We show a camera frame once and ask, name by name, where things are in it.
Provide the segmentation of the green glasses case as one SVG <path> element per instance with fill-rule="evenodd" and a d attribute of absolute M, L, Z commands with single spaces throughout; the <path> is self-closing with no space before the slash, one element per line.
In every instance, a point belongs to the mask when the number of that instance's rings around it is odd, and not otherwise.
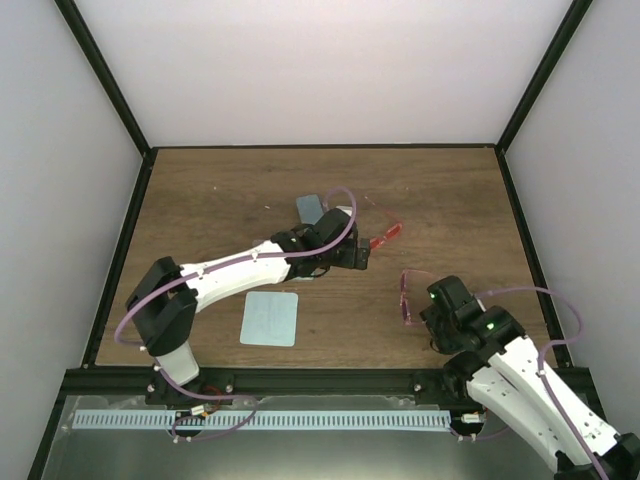
<path fill-rule="evenodd" d="M 258 265 L 265 267 L 270 276 L 277 282 L 287 281 L 313 281 L 314 277 L 308 275 L 294 275 L 293 267 L 287 263 L 286 258 L 266 258 L 268 253 L 282 253 L 281 247 L 270 240 L 255 240 L 252 244 L 253 255 L 257 257 Z"/>

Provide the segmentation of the pink sunglasses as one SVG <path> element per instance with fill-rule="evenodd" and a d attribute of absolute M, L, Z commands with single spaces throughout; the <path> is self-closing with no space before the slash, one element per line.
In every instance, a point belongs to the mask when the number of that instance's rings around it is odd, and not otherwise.
<path fill-rule="evenodd" d="M 423 325 L 420 313 L 433 305 L 428 288 L 441 279 L 432 272 L 406 268 L 400 275 L 400 310 L 404 326 Z"/>

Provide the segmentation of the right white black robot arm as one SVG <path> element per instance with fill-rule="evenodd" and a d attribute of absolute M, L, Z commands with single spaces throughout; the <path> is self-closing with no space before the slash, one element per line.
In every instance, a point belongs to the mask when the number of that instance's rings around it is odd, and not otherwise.
<path fill-rule="evenodd" d="M 437 351 L 449 355 L 444 389 L 488 408 L 556 479 L 636 479 L 639 439 L 608 424 L 560 378 L 506 309 L 486 307 L 457 276 L 427 288 L 421 311 Z"/>

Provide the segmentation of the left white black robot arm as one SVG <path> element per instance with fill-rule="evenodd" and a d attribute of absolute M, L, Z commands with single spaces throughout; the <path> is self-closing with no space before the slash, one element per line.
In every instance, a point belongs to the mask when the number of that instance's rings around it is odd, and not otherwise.
<path fill-rule="evenodd" d="M 196 264 L 156 260 L 126 301 L 141 346 L 170 378 L 169 391 L 181 403 L 196 402 L 204 379 L 189 345 L 195 315 L 232 295 L 295 278 L 313 278 L 331 268 L 365 270 L 371 242 L 355 219 L 340 208 L 272 235 L 239 254 Z"/>

